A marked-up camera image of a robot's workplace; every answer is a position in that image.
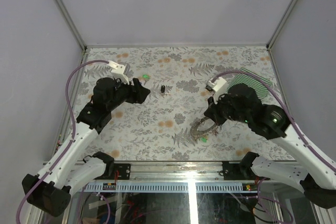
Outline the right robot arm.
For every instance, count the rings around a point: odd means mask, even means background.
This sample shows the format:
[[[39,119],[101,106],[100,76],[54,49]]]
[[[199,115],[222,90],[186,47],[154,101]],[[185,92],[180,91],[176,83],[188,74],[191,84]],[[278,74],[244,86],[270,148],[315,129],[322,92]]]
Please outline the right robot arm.
[[[255,175],[291,186],[315,205],[335,207],[335,161],[307,139],[284,109],[262,104],[253,88],[246,84],[232,86],[224,92],[226,81],[209,81],[206,89],[213,93],[204,115],[215,124],[227,120],[245,123],[255,134],[287,151],[300,166],[290,166],[248,153],[240,163],[239,172],[245,179]]]

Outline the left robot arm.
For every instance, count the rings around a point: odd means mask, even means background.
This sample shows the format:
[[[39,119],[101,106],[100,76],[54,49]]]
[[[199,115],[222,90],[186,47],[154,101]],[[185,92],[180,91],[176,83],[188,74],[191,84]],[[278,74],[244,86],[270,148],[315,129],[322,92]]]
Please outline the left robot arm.
[[[93,154],[78,169],[73,169],[86,147],[97,138],[111,120],[111,112],[122,103],[142,104],[150,90],[134,78],[124,84],[120,79],[101,78],[91,100],[79,113],[73,131],[52,159],[37,173],[27,174],[22,186],[26,200],[45,213],[58,217],[72,196],[90,181],[114,179],[114,158],[104,152]]]

